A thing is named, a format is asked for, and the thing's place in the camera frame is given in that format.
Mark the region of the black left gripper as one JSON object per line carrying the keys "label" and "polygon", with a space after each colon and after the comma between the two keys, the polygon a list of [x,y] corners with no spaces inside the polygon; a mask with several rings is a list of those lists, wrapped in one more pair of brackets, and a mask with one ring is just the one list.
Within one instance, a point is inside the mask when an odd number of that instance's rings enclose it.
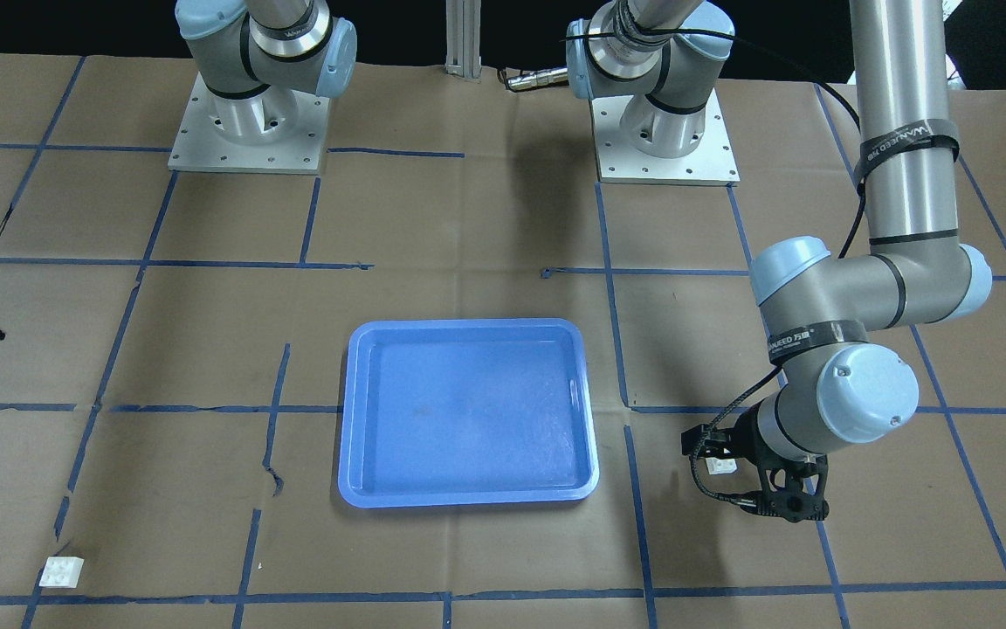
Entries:
{"label": "black left gripper", "polygon": [[774,453],[760,431],[760,407],[761,404],[754,404],[740,414],[734,425],[726,429],[696,425],[682,432],[682,455],[687,458],[735,460],[738,463],[737,473],[710,475],[706,470],[707,497],[730,504],[742,504],[746,501],[743,495],[747,490],[741,480],[740,460],[754,465],[760,477],[768,477]]}

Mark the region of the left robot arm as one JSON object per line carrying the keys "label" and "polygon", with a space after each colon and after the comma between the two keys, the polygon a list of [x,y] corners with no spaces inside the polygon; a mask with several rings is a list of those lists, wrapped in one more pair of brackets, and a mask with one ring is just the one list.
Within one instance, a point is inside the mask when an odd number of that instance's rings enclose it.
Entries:
{"label": "left robot arm", "polygon": [[[585,100],[634,97],[625,130],[643,154],[676,158],[660,135],[702,127],[704,100],[734,35],[692,20],[696,1],[612,1],[569,27],[572,91]],[[750,267],[768,331],[768,359],[786,384],[730,427],[682,434],[691,467],[743,459],[760,486],[707,497],[747,513],[801,522],[828,514],[828,455],[906,425],[919,384],[874,330],[965,317],[989,298],[993,271],[959,235],[954,171],[961,133],[949,116],[945,25],[938,1],[851,1],[861,133],[853,170],[869,254],[833,256],[819,238],[788,238]]]}

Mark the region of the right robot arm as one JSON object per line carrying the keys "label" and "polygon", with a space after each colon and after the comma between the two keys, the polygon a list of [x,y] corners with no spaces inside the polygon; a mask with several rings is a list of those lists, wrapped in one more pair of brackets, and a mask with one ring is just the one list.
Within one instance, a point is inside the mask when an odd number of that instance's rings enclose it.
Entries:
{"label": "right robot arm", "polygon": [[297,97],[340,97],[358,33],[324,1],[178,1],[175,20],[227,146],[274,146],[299,118]]}

